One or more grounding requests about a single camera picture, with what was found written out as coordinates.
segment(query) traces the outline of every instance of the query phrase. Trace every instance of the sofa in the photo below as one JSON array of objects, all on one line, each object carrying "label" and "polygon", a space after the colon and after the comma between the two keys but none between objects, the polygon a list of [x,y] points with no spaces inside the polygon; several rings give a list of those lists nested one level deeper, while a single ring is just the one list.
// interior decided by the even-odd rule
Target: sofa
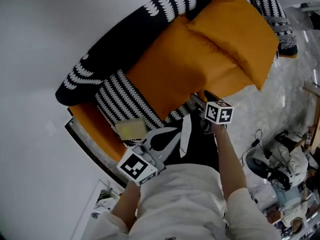
[{"label": "sofa", "polygon": [[57,100],[119,161],[138,140],[122,141],[117,121],[142,117],[152,130],[194,111],[190,93],[222,98],[252,84],[261,90],[274,59],[297,55],[296,37],[277,0],[232,2],[151,0],[82,57]]}]

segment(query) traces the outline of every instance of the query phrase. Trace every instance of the black and white striped blanket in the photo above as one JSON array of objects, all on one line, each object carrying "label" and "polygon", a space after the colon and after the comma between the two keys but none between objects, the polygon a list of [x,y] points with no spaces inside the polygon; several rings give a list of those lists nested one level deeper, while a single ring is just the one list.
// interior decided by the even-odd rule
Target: black and white striped blanket
[{"label": "black and white striped blanket", "polygon": [[[175,17],[186,13],[192,20],[210,1],[151,0],[140,7],[114,26],[80,59],[57,90],[57,100],[66,106],[92,102],[105,79],[120,69],[126,73]],[[278,53],[296,54],[294,31],[278,1],[247,1],[264,16],[278,36]]]},{"label": "black and white striped blanket", "polygon": [[[115,74],[104,80],[99,91],[95,94],[95,101],[99,110],[115,132],[115,124],[121,120],[143,118],[148,131],[150,131],[180,120],[196,109],[191,100],[189,100],[172,111],[165,121],[161,121],[122,70],[118,70]],[[123,143],[127,147],[132,147],[136,142],[136,140],[125,140]]]}]

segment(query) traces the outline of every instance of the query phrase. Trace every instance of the striped cushion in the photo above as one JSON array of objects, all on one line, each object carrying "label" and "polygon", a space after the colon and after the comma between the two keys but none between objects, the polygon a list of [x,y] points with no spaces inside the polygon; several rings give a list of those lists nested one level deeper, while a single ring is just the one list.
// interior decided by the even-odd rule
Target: striped cushion
[{"label": "striped cushion", "polygon": [[[196,109],[191,100],[188,100],[172,111],[164,121],[161,121],[121,69],[104,80],[103,85],[95,94],[95,102],[115,132],[115,124],[121,120],[143,118],[150,131],[180,120]],[[127,147],[132,147],[137,141],[139,140],[124,140],[123,143]]]}]

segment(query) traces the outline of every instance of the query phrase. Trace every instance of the white wall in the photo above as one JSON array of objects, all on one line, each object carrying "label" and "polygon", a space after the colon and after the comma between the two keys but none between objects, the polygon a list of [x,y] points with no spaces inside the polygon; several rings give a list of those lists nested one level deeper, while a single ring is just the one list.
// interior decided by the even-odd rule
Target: white wall
[{"label": "white wall", "polygon": [[108,177],[64,129],[55,91],[87,50],[149,0],[0,0],[0,231],[68,240]]}]

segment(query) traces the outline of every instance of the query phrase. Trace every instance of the cable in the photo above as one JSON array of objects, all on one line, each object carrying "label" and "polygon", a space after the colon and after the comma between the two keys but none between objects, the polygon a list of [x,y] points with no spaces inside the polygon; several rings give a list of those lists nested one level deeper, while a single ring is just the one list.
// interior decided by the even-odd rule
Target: cable
[{"label": "cable", "polygon": [[[261,137],[260,137],[260,138],[257,138],[257,133],[258,133],[259,131],[261,132]],[[255,137],[256,140],[258,139],[259,141],[261,141],[261,140],[262,140],[262,130],[261,130],[261,129],[256,130],[256,132],[255,132],[255,134],[254,134],[254,137]]]},{"label": "cable", "polygon": [[[257,133],[258,133],[259,131],[261,132],[261,136],[260,136],[260,138],[257,138]],[[254,134],[255,141],[251,144],[251,146],[250,146],[246,151],[243,152],[241,158],[239,159],[239,161],[241,161],[241,166],[242,166],[242,167],[245,166],[245,163],[244,163],[244,155],[245,155],[249,150],[253,149],[256,145],[259,144],[260,148],[261,148],[262,151],[263,151],[263,148],[262,148],[261,145],[260,145],[260,141],[262,140],[262,136],[263,136],[263,135],[262,135],[262,130],[261,130],[261,129],[256,130],[256,132],[255,132],[255,134]]]},{"label": "cable", "polygon": [[241,166],[244,167],[245,166],[245,163],[244,163],[244,155],[245,153],[247,153],[250,149],[252,149],[252,145],[246,150],[243,152],[241,158],[239,159],[239,161],[241,161]]},{"label": "cable", "polygon": [[273,180],[271,180],[271,181],[269,181],[269,182],[270,182],[271,186],[276,186],[278,189],[283,190],[283,191],[286,191],[286,188],[285,188],[282,184],[279,185],[280,182],[279,182],[278,180],[273,179]]},{"label": "cable", "polygon": [[290,132],[288,133],[288,136],[289,135],[292,135],[292,134],[298,134],[298,136],[302,139],[304,136],[302,135],[302,133],[298,132],[298,131],[293,131],[293,132]]},{"label": "cable", "polygon": [[279,151],[279,155],[280,155],[281,159],[283,160],[283,162],[281,162],[281,161],[280,161],[278,158],[276,158],[274,155],[272,155],[272,156],[273,156],[274,158],[276,158],[281,164],[283,164],[284,167],[286,167],[288,171],[290,171],[289,168],[288,168],[288,165],[286,164],[286,160],[284,159],[284,157],[282,156],[282,153],[281,153],[281,151],[280,151],[280,144],[281,144],[281,143],[278,143],[278,151]]},{"label": "cable", "polygon": [[[261,149],[261,150],[263,151],[263,153],[264,153],[265,150],[262,148],[262,146],[260,145],[260,143],[258,143],[258,144],[259,144],[260,149]],[[281,154],[281,152],[280,152],[280,150],[279,150],[279,145],[278,145],[278,151],[279,151],[279,155],[280,155],[281,158],[284,160],[284,158],[283,158],[283,156],[282,156],[282,154]],[[281,164],[284,165],[286,168],[288,168],[287,165],[284,164],[283,162],[281,162],[273,153],[271,154],[271,156],[273,156],[275,159],[277,159],[277,160],[279,161],[279,163],[281,163]]]},{"label": "cable", "polygon": [[251,192],[249,192],[249,194],[251,196],[252,201],[254,201],[256,206],[259,208],[258,200],[255,198],[254,194],[252,194]]}]

